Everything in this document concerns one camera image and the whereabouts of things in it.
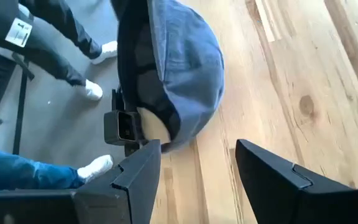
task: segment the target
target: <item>wood knot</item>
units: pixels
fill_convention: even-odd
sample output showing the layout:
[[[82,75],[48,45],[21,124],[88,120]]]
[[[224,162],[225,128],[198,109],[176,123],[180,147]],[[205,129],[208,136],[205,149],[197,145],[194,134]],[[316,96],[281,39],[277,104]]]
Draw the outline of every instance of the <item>wood knot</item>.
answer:
[[[305,116],[314,116],[314,102],[311,99],[310,95],[302,96],[299,102],[299,109],[301,110],[301,113]]]

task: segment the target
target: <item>white label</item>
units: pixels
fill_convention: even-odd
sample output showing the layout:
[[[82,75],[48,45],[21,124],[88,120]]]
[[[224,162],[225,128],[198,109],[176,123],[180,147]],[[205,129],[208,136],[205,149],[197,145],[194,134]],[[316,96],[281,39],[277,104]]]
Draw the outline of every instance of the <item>white label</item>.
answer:
[[[29,39],[31,29],[32,25],[15,18],[5,40],[19,47],[24,47]]]

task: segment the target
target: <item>wooden floor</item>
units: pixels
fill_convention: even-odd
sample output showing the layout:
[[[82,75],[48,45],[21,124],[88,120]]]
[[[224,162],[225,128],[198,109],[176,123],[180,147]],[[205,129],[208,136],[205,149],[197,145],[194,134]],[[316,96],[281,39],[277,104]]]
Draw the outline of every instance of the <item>wooden floor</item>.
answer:
[[[163,156],[151,223],[256,223],[234,149],[248,139],[358,188],[358,0],[184,0],[218,37],[226,89]]]

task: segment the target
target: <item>white shoe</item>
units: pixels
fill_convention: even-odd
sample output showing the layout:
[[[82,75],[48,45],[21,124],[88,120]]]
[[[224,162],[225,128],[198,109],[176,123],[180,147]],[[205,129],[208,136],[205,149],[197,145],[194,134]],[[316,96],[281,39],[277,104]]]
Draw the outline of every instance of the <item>white shoe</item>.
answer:
[[[86,80],[85,86],[78,86],[78,91],[91,100],[100,100],[103,96],[103,90],[96,83]]]
[[[102,45],[102,53],[99,57],[92,60],[92,64],[97,65],[107,58],[117,56],[117,41],[112,41]]]
[[[105,174],[112,168],[113,162],[110,155],[105,155],[96,158],[86,167],[77,170],[78,176],[84,180],[85,183]]]

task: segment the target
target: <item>blue cap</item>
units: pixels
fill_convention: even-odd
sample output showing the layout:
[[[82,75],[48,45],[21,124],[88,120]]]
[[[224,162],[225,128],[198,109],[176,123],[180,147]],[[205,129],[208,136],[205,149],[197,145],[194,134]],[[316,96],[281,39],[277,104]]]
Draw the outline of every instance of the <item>blue cap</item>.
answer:
[[[224,63],[211,28],[175,0],[128,1],[119,16],[118,73],[126,110],[162,120],[167,152],[193,139],[219,106]]]

